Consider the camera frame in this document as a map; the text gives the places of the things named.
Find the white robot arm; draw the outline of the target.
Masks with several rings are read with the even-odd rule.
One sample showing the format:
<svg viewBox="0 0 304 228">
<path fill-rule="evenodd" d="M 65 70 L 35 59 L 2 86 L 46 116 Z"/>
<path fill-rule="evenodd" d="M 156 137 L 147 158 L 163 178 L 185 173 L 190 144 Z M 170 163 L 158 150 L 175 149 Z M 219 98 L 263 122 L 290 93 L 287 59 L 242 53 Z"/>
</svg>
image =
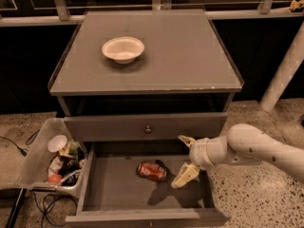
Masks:
<svg viewBox="0 0 304 228">
<path fill-rule="evenodd" d="M 233 125 L 226 136 L 195 140 L 179 135 L 189 148 L 190 163 L 185 163 L 171 186 L 182 188 L 195 179 L 200 170 L 229 165 L 252 165 L 258 161 L 270 163 L 304 182 L 304 150 L 279 142 L 260 129 L 246 123 Z"/>
</svg>

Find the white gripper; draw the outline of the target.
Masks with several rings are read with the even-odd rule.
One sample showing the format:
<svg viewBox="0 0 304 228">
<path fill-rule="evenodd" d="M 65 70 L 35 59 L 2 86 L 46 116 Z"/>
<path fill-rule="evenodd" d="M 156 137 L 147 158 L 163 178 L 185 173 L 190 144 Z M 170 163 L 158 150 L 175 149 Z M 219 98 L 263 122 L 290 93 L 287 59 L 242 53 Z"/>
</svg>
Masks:
<svg viewBox="0 0 304 228">
<path fill-rule="evenodd" d="M 217 138 L 203 138 L 195 140 L 192 137 L 179 135 L 178 138 L 190 149 L 189 158 L 191 163 L 184 163 L 179 174 L 173 179 L 171 186 L 174 189 L 182 188 L 185 184 L 195 179 L 201 170 L 207 170 L 215 166 L 216 161 L 212 159 L 214 147 L 219 145 Z"/>
</svg>

